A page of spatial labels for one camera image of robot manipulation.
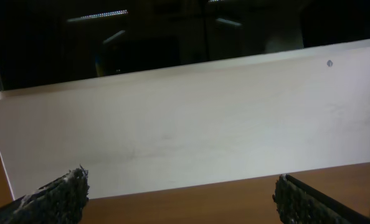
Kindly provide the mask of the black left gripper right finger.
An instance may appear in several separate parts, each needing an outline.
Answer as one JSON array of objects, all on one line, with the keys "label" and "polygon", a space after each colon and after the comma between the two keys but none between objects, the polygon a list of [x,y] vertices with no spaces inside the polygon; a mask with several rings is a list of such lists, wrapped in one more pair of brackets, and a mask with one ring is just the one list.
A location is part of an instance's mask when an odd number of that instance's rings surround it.
[{"label": "black left gripper right finger", "polygon": [[370,224],[362,215],[289,174],[280,175],[272,195],[282,223]]}]

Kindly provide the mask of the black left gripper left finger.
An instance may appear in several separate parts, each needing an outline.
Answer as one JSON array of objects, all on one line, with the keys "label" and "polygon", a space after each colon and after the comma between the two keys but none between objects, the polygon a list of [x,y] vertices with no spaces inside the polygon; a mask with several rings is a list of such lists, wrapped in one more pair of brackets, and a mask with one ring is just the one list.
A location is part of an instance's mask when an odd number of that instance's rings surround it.
[{"label": "black left gripper left finger", "polygon": [[0,207],[0,223],[79,223],[88,191],[88,170],[76,168]]}]

